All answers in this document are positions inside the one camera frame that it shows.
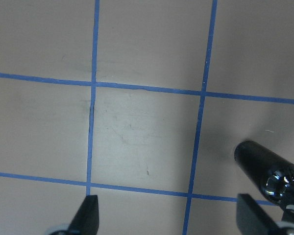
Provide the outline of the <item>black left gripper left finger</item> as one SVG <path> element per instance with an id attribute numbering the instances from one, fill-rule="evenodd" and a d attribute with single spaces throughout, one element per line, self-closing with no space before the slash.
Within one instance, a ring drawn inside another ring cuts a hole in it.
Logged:
<path id="1" fill-rule="evenodd" d="M 99 229 L 98 196 L 85 197 L 66 233 L 68 235 L 96 235 Z"/>

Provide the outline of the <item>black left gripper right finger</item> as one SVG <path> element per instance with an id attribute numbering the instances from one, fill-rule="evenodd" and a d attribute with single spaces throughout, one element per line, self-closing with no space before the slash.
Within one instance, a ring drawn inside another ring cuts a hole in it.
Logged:
<path id="1" fill-rule="evenodd" d="M 236 224 L 242 235 L 273 235 L 277 224 L 249 194 L 238 194 Z"/>

